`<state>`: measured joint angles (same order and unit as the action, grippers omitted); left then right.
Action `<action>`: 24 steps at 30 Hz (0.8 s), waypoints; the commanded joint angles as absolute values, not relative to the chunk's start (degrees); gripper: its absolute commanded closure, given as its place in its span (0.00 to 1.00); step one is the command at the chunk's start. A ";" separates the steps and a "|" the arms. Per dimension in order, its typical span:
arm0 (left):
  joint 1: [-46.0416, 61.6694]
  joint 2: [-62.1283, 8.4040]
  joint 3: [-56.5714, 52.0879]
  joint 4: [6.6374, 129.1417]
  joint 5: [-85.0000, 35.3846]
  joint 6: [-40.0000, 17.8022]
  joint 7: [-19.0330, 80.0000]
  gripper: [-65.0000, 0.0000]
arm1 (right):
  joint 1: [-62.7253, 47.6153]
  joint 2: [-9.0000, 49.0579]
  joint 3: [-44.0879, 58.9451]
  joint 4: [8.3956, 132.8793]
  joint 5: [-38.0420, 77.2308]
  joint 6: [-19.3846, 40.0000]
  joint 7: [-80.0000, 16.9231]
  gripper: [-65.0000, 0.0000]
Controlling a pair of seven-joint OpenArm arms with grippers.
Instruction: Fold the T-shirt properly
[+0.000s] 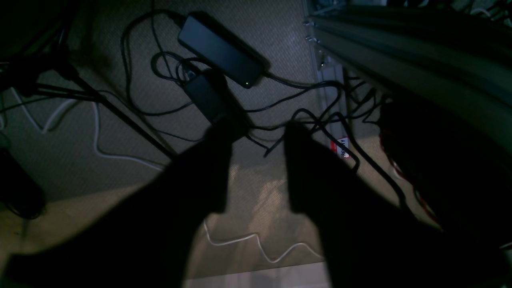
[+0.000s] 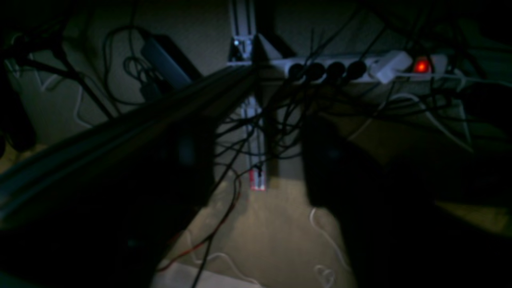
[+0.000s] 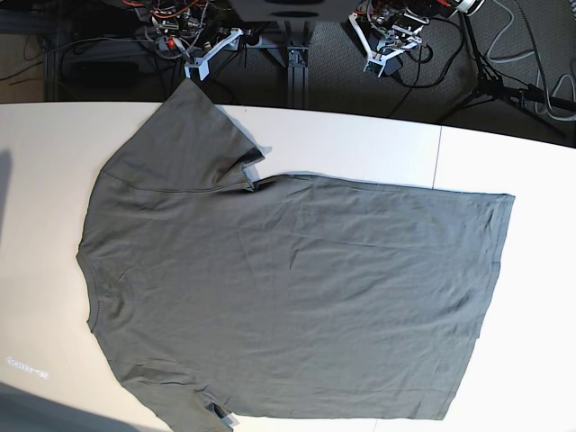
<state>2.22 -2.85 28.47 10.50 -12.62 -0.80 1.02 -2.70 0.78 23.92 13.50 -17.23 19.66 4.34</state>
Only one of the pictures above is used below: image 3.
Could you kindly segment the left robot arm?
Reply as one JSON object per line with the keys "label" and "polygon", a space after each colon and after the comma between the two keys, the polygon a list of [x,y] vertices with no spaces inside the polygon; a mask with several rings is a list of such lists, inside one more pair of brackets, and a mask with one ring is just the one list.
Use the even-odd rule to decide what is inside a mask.
{"label": "left robot arm", "polygon": [[472,15],[483,4],[481,0],[361,1],[354,11],[355,25],[374,52],[413,50],[421,43],[419,34],[433,18]]}

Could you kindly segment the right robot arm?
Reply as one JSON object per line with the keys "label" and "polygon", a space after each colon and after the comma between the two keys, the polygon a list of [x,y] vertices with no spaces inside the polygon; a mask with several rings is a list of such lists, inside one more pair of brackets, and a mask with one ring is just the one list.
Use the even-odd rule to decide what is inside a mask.
{"label": "right robot arm", "polygon": [[211,49],[231,11],[227,1],[123,1],[145,23],[144,35],[162,59],[190,59]]}

